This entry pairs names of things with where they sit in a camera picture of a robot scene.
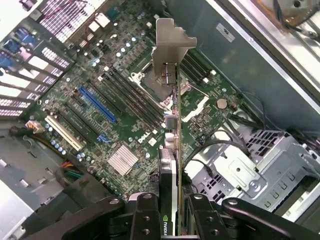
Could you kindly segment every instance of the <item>connector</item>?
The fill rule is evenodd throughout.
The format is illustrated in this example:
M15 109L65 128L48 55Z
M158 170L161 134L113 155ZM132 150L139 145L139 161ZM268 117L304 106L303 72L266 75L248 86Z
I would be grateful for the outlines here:
M74 137L71 135L70 132L68 132L67 129L65 129L64 126L62 126L53 116L47 116L44 119L50 126L56 130L64 140L66 140L75 150L79 151L84 146Z
M32 121L29 120L26 124L25 127L28 129L33 129L33 134L41 134L43 133L46 129L41 125L40 122L38 121Z
M88 92L84 87L79 87L78 91L88 99L100 112L113 124L116 122L116 117L107 110L91 93Z

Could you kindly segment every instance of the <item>ram slot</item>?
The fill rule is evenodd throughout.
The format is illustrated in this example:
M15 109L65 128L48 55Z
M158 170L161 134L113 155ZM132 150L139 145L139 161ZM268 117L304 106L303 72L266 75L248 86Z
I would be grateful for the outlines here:
M203 67L198 63L198 61L194 61L191 56L185 55L182 62L188 61L193 67L195 67L199 73L203 76L207 76L209 74L209 71L207 69L203 69Z
M113 99L111 99L110 97L108 97L107 95L103 94L99 89L98 86L92 82L91 80L89 80L88 83L89 87L92 88L97 94L100 95L100 97L107 103L109 104L114 110L116 110L119 114L122 114L125 110L124 109L120 109L115 102L113 102Z
M46 116L44 119L64 140L66 140L75 150L80 151L84 146L62 126L53 116Z
M59 115L60 119L65 121L69 125L69 127L75 133L77 133L80 137L82 137L88 144L92 144L94 142L92 139L90 139L90 137L79 126L77 126L77 124L75 124L75 122L72 120L72 118L69 117L66 113L64 113L63 111L59 111L58 115Z
M147 108L152 113L152 115L154 115L154 117L157 118L162 123L164 120L163 110L160 109L158 106L154 105L154 103L149 99L149 97L146 96L145 93L141 89L137 88L137 86L134 85L133 82L131 82L130 80L126 80L126 78L124 78L113 67L111 67L111 69L113 69L113 72L117 76L118 80L122 81L124 83L124 85L127 86L127 89L135 95L135 97L138 99L138 101L141 104L143 104L144 107Z
M121 85L121 87L123 89L125 89L125 91L127 93L130 94L131 98L137 103L138 106L140 106L139 108L144 110L147 113L147 115L150 116L150 118L153 120L153 122L157 124L157 126L160 126L161 121L159 121L159 119L158 119L158 114L156 112L154 112L154 110L152 108L150 108L141 98L139 98L137 93L133 92L130 89L129 85L126 84L126 82L121 80L119 77L117 77L112 72L110 72L109 74L111 76L113 76L113 78L116 80L116 82L119 83Z
M122 86L115 82L112 77L107 76L105 73L102 75L102 82L111 89L114 94L116 94L131 110L135 115L140 118L144 123L146 123L151 128L157 127L154 121L148 115L148 112L144 108L137 104L130 96L127 94L125 89L122 89Z
M89 100L92 105L94 105L111 123L116 122L116 117L106 109L88 90L84 87L79 87L78 91L82 93L82 95Z
M64 106L67 108L68 111L72 112L80 122L82 122L85 126L87 126L88 129L90 129L93 133L95 133L96 137L100 135L99 130L96 129L96 127L93 126L88 120L82 117L81 112L79 112L77 109L72 107L68 102L66 102Z
M201 66L201 68L206 72L209 73L211 69L207 68L206 65L203 64L202 61L200 61L195 54L190 50L186 53L186 57L190 57L192 59L193 62L197 63L199 66Z

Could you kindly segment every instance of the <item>white label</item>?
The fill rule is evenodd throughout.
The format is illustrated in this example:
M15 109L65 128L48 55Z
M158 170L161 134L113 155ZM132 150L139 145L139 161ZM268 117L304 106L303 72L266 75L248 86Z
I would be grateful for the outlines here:
M221 23L216 26L216 29L230 42L232 43L235 40L233 36Z

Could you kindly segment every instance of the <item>pcie slot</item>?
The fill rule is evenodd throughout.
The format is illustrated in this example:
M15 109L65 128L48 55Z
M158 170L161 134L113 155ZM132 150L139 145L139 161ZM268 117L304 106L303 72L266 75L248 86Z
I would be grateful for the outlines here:
M81 136L88 144L92 144L94 142L94 140L92 140L88 136L88 133L86 133L83 129L81 129L81 127L79 127L77 123L71 117L69 117L65 112L59 111L58 114L60 119L63 119L67 124L69 124L72 130L77 132L79 136Z
M79 151L84 146L68 132L67 129L64 128L53 116L46 116L44 119L50 126L60 134L64 140L66 140L75 150Z
M126 84L125 81L123 81L122 79L120 79L119 77L117 77L114 73L110 72L109 73L110 76L112 76L115 80L116 83L119 83L121 85L121 87L127 91L127 93L129 94L129 96L131 97L131 99L139 106L140 109L142 109L143 111L146 112L146 114L148 115L148 117L150 117L152 119L152 121L157 125L160 126L161 121L159 121L158 119L158 114L150 107L148 106L140 97L139 95L132 91L132 89L130 89L130 86L128 84Z
M80 106L86 105L85 101L83 101L77 94L71 96L71 98L76 101Z
M96 137L98 137L100 135L99 131L95 128L95 126L93 126L88 120L86 120L85 118L82 117L82 114L76 110L75 108L73 108L72 106L69 105L68 102L66 102L64 104L64 106L70 111L72 112L75 116L77 116L78 120L80 122L82 122L85 126L87 126L88 129L90 129L92 132L95 133Z
M160 122L162 122L164 119L163 110L158 106L155 106L154 103L149 99L148 96L145 95L145 93L141 89L137 88L137 86L134 85L133 82L126 80L120 73L118 73L116 69L114 69L114 67L110 67L110 69L113 70L120 81L128 86L128 90L136 96L139 102L142 103L148 110L150 110Z
M139 108L140 106L129 97L129 94L126 94L126 91L122 90L121 85L114 83L113 79L105 73L102 74L102 82L108 87L108 89L112 90L114 94L119 96L119 98L132 110L133 113L135 113L138 118L151 128L157 127L153 120L150 119L148 113L144 109Z
M89 87L91 87L97 94L100 95L100 97L109 105L111 105L112 108L114 108L118 113L122 114L124 112L123 109L120 109L114 102L112 99L110 99L108 96L106 96L105 94L103 94L99 89L98 86L92 82L91 80L89 80L88 83Z
M204 76L208 75L209 70L208 70L208 69L203 69L202 66L198 63L198 61L194 61L194 60L191 58L191 56L189 56L189 55L186 54L186 55L184 56L184 59L183 59L182 61L184 62L184 61L186 61L186 60L189 61L195 68L197 68L198 71L201 72L202 75L204 75Z
M79 87L78 91L83 94L83 96L88 99L110 122L115 123L116 117L107 110L102 104L95 99L84 87Z

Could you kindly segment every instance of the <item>heatsink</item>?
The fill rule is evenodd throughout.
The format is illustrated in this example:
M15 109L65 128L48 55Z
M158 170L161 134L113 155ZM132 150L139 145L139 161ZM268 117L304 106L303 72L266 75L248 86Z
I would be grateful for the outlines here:
M122 176L127 175L138 161L130 149L122 145L108 160L108 163Z

